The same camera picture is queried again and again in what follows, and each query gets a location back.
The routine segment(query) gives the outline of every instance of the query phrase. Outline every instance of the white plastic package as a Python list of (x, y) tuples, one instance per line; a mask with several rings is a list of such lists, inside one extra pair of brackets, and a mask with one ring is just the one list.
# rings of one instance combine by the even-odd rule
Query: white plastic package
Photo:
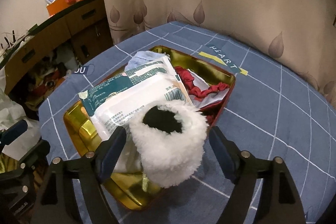
[[(79, 93), (79, 97), (103, 141), (108, 140), (117, 126), (127, 128), (127, 121), (152, 102), (179, 99), (192, 105), (187, 90), (167, 56), (116, 75)], [(140, 157), (135, 153), (134, 143), (128, 134), (114, 172), (130, 172), (141, 168)]]

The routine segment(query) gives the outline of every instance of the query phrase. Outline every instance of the bed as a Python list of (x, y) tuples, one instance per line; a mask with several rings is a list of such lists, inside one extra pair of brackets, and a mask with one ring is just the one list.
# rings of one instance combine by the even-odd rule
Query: bed
[[(282, 157), (301, 196), (307, 223), (315, 223), (336, 192), (336, 112), (306, 81), (260, 52), (224, 35), (179, 22), (142, 32), (106, 50), (86, 65), (87, 75), (71, 75), (39, 108), (42, 138), (51, 145), (49, 163), (79, 155), (63, 122), (65, 111), (79, 100), (77, 93), (97, 85), (127, 64), (132, 55), (161, 45), (196, 56), (223, 69), (227, 66), (205, 57), (220, 49), (232, 63), (247, 71), (237, 73), (236, 85), (217, 126), (240, 150), (262, 159)], [(202, 165), (189, 179), (171, 187), (141, 212), (125, 209), (107, 191), (105, 196), (120, 223), (197, 223), (218, 220), (233, 189), (205, 143)], [(91, 223), (80, 185), (73, 181), (84, 223)], [(246, 224), (258, 206), (257, 181)]]

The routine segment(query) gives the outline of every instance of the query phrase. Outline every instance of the white plastic bag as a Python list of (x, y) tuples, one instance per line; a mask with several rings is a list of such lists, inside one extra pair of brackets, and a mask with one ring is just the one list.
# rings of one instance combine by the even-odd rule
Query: white plastic bag
[(28, 130), (14, 140), (10, 145), (5, 145), (2, 153), (20, 160), (41, 137), (39, 122), (28, 119), (23, 107), (9, 99), (0, 89), (0, 130), (8, 129), (21, 119), (26, 120)]

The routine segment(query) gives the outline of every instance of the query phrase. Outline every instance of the gold tin box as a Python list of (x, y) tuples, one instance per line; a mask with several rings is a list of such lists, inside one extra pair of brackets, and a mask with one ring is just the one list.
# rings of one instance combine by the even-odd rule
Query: gold tin box
[[(219, 116), (235, 85), (236, 79), (232, 73), (164, 46), (156, 46), (151, 51), (169, 55), (173, 67), (188, 68), (210, 85), (216, 85), (219, 82), (228, 84), (230, 90), (223, 100), (216, 118)], [(119, 68), (106, 79), (123, 72), (124, 67)], [(101, 143), (101, 138), (92, 122), (81, 111), (82, 106), (81, 101), (76, 102), (65, 112), (63, 117), (69, 136), (80, 156), (85, 155), (88, 151), (95, 151)], [(104, 187), (116, 200), (131, 210), (144, 209), (162, 191), (162, 188), (150, 182), (141, 172), (135, 174), (112, 173), (110, 179), (104, 183)]]

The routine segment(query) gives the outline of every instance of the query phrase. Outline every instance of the black opening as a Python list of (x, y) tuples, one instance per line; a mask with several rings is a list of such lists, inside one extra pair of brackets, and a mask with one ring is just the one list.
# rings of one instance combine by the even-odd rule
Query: black opening
[(160, 110), (157, 106), (154, 106), (145, 114), (142, 122), (150, 128), (157, 128), (168, 134), (174, 131), (182, 133), (182, 124), (178, 122), (174, 116), (174, 112)]

